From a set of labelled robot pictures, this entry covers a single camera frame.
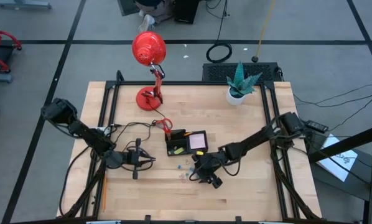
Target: pink sticky note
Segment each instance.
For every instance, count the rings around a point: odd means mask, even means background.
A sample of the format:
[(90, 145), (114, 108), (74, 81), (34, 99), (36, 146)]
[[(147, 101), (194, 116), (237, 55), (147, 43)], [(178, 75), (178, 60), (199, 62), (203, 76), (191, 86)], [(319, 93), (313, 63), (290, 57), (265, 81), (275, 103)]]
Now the pink sticky note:
[(206, 147), (204, 134), (191, 134), (188, 137), (188, 140), (190, 142), (191, 149), (200, 149)]

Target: lamp base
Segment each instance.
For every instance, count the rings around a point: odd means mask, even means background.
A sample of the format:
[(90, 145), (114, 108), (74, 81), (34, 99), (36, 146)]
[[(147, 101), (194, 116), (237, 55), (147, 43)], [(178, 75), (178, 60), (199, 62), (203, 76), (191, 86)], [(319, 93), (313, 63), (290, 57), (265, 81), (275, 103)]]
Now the lamp base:
[(160, 105), (161, 102), (158, 98), (149, 98), (145, 97), (142, 95), (142, 93), (148, 91), (148, 92), (153, 92), (154, 87), (152, 86), (147, 86), (139, 90), (139, 92), (136, 95), (136, 103), (140, 107), (140, 109), (145, 110), (145, 111), (152, 111), (157, 109)]

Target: succulent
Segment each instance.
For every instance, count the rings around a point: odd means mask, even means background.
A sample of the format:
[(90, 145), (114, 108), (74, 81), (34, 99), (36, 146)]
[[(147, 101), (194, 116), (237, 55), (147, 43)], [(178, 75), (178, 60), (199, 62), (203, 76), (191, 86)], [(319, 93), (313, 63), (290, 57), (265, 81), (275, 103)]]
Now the succulent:
[(241, 98), (248, 93), (255, 91), (253, 85), (259, 80), (262, 73), (258, 75), (251, 75), (244, 79), (244, 68), (241, 62), (238, 63), (235, 73), (235, 79), (232, 81), (231, 78), (226, 77), (230, 86), (230, 95), (235, 98)]

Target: wooden tabletop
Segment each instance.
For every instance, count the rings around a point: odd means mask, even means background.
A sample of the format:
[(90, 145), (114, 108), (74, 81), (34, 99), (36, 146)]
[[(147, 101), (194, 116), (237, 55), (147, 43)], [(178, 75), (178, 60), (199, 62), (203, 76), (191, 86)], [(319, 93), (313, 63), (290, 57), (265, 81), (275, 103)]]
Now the wooden tabletop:
[[(81, 120), (90, 127), (98, 123), (104, 86), (104, 82), (89, 84)], [(291, 84), (281, 82), (275, 83), (275, 86), (280, 114), (296, 112)], [(162, 119), (155, 111), (143, 111), (138, 108), (135, 97), (141, 88), (142, 86), (132, 85), (120, 87), (115, 123), (127, 124), (133, 121), (151, 123), (153, 119)], [(229, 105), (225, 97), (227, 90), (227, 86), (164, 85), (162, 86), (164, 104), (158, 110), (172, 120), (173, 129), (205, 130), (208, 136), (208, 151), (216, 152), (218, 146), (242, 141), (266, 125), (259, 88), (253, 94), (247, 95), (240, 106)], [(270, 94), (268, 90), (266, 91), (273, 118)], [(112, 135), (112, 140), (115, 140), (119, 131)], [(122, 151), (129, 141), (136, 138), (144, 139), (147, 134), (148, 128), (145, 126), (127, 128), (121, 135), (116, 150)], [(294, 140), (294, 143), (295, 147), (305, 150), (303, 140)], [(72, 159), (85, 146), (83, 140), (76, 140)], [(225, 221), (235, 220), (235, 216), (242, 216), (243, 221), (281, 220), (268, 143), (247, 153), (241, 161), (241, 170), (236, 177), (226, 175), (223, 169), (217, 170), (215, 174), (223, 181), (219, 189), (181, 178), (182, 174), (191, 173), (189, 168), (193, 167), (193, 160), (190, 155), (168, 157), (163, 130), (152, 128), (151, 136), (142, 143), (142, 148), (157, 158), (157, 161), (151, 169), (139, 172), (138, 180), (132, 180), (132, 172), (121, 168), (107, 171), (106, 209), (103, 210), (101, 205), (100, 220), (143, 220), (145, 215), (151, 215), (152, 220)], [(312, 211), (321, 216), (307, 156), (292, 149), (288, 153), (296, 191)], [(89, 166), (88, 151), (74, 163), (69, 173), (63, 198), (64, 211), (70, 209), (85, 188)], [(234, 173), (236, 168), (236, 164), (230, 166), (229, 171)], [(285, 188), (284, 190), (288, 216), (292, 217), (289, 194)], [(88, 214), (91, 214), (92, 207), (89, 206)]]

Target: lamp shade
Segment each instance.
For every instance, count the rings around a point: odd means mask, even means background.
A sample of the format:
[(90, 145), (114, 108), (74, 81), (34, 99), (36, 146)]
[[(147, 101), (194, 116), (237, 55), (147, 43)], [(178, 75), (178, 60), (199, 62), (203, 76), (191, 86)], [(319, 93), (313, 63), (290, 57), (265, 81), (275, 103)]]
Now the lamp shade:
[(154, 32), (142, 32), (132, 42), (132, 53), (142, 65), (160, 64), (167, 53), (165, 42)]

